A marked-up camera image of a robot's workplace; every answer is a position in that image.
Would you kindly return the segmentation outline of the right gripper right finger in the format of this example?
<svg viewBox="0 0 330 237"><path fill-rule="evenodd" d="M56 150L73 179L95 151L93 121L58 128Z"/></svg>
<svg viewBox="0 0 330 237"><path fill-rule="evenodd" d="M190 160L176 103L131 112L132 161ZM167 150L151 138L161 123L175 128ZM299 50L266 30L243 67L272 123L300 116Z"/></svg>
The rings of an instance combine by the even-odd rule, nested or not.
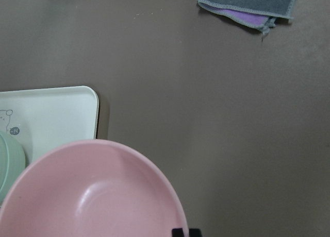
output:
<svg viewBox="0 0 330 237"><path fill-rule="evenodd" d="M190 228L189 237L202 237L202 232L199 228Z"/></svg>

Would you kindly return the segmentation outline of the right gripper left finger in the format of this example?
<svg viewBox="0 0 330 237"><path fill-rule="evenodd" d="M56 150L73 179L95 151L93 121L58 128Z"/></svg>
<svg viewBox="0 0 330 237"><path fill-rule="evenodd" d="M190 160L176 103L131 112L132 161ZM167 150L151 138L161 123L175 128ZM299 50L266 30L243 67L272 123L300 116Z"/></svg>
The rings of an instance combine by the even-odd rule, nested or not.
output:
<svg viewBox="0 0 330 237"><path fill-rule="evenodd" d="M184 237L184 231L182 228L172 229L172 237Z"/></svg>

